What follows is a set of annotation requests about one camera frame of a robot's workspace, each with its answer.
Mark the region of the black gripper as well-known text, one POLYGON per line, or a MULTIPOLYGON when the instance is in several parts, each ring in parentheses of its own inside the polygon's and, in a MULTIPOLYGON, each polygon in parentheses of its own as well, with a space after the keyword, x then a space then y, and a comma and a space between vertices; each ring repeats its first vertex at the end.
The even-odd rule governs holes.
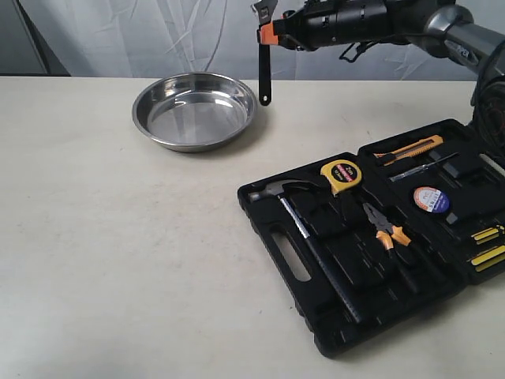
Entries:
POLYGON ((307 1, 299 10, 286 11, 282 18, 261 25, 256 38, 259 45, 315 51, 376 42, 393 34, 385 1, 307 1))

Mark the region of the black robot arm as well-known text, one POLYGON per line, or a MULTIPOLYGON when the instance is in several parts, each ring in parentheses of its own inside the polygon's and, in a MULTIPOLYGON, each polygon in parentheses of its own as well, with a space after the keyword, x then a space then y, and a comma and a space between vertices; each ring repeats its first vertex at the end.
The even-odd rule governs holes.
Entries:
POLYGON ((434 58, 447 58, 477 75, 470 100, 470 127, 493 148, 504 150, 504 35, 475 24, 472 13, 454 1, 306 1, 274 17, 275 1, 258 1, 259 97, 271 102, 270 48, 316 51, 344 45, 356 61, 384 43, 412 44, 434 58))

